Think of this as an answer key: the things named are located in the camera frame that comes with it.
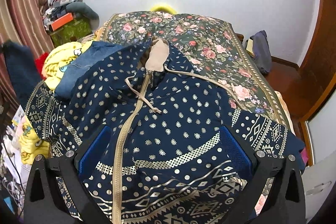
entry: beige zipper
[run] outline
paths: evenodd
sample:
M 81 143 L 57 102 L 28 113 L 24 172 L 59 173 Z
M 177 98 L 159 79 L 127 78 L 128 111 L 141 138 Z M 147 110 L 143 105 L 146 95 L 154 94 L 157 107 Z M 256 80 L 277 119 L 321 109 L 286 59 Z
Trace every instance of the beige zipper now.
M 142 84 L 140 94 L 145 95 L 150 79 L 152 77 L 152 71 L 148 71 L 145 80 Z M 143 101 L 138 98 L 134 112 L 128 117 L 123 127 L 120 130 L 117 144 L 115 146 L 115 155 L 113 162 L 113 174 L 112 174 L 112 191 L 113 191 L 113 203 L 112 203 L 112 223 L 121 224 L 121 203 L 122 203 L 122 169 L 123 169 L 123 150 L 125 140 L 128 131 L 131 128 L 132 122 L 137 113 L 142 108 Z

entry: striped curtain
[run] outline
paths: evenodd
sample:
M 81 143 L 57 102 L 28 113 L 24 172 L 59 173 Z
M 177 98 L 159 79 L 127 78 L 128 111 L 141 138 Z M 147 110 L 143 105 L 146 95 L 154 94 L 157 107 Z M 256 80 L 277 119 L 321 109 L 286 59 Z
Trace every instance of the striped curtain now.
M 35 58 L 50 52 L 53 44 L 42 22 L 42 15 L 47 8 L 48 0 L 0 0 L 0 43 L 7 39 L 19 42 L 30 47 Z M 3 55 L 0 56 L 0 93 L 10 103 L 8 115 L 12 117 L 18 102 Z

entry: floral blanket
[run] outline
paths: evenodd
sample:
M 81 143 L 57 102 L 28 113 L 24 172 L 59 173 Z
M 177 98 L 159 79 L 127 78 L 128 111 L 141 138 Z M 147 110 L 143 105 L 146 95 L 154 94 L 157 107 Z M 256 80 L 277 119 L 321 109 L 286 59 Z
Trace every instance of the floral blanket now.
M 232 108 L 237 108 L 237 101 L 244 110 L 289 128 L 274 90 L 242 47 L 231 24 L 225 21 L 162 12 L 115 14 L 105 23 L 98 39 L 127 46 L 152 35 L 172 42 L 194 64 L 197 72 L 228 88 Z

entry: blue mesh pad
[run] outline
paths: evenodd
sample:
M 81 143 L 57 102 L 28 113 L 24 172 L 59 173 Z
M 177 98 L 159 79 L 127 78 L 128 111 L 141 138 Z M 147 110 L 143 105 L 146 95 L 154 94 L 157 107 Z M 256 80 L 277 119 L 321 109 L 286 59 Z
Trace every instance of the blue mesh pad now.
M 79 161 L 78 178 L 81 182 L 91 176 L 110 142 L 111 135 L 111 128 L 105 126 Z
M 239 177 L 250 181 L 252 179 L 252 163 L 243 149 L 226 127 L 219 129 L 219 136 L 220 142 L 229 155 L 232 165 L 236 169 Z

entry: wooden baseboard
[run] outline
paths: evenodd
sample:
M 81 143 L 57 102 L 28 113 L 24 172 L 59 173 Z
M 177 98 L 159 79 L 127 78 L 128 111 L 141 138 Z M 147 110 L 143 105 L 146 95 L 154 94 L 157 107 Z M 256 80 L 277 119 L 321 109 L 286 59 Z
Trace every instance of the wooden baseboard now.
M 279 64 L 283 64 L 283 65 L 286 65 L 286 66 L 293 67 L 293 68 L 295 68 L 296 70 L 299 69 L 298 64 L 295 64 L 295 63 L 290 62 L 290 61 L 287 61 L 287 60 L 283 60 L 283 59 L 278 58 L 278 57 L 274 57 L 274 56 L 272 56 L 272 61 L 275 62 L 275 63 L 279 63 Z

